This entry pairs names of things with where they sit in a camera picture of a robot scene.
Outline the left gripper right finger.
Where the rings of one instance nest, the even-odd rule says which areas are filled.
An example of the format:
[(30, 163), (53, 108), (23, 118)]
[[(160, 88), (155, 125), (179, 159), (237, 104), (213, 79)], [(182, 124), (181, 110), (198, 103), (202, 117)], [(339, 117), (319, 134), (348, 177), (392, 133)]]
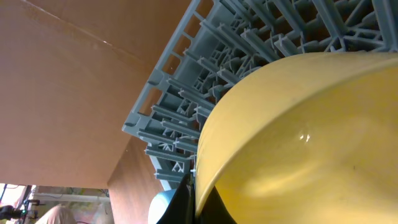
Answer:
[(211, 190), (202, 211), (196, 217), (199, 224), (236, 224), (227, 211), (216, 187)]

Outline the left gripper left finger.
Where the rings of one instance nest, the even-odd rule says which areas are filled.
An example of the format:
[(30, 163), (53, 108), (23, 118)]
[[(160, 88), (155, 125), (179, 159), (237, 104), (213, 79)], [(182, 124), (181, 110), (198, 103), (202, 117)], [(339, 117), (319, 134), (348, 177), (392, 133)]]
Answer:
[(195, 184), (192, 174), (185, 174), (166, 211), (157, 224), (194, 224)]

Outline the light blue cup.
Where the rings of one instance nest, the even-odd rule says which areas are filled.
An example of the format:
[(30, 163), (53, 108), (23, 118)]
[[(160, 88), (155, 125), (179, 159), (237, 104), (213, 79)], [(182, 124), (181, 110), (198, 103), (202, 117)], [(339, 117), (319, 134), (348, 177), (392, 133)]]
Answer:
[(159, 192), (151, 201), (148, 211), (148, 224), (156, 224), (165, 213), (174, 194), (175, 189)]

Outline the yellow bowl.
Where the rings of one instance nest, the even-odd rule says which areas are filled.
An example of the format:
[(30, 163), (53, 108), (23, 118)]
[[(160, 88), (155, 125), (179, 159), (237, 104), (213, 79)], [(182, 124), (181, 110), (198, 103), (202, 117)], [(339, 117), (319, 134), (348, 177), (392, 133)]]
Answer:
[(397, 54), (310, 53), (238, 82), (198, 142), (197, 215), (237, 223), (397, 222)]

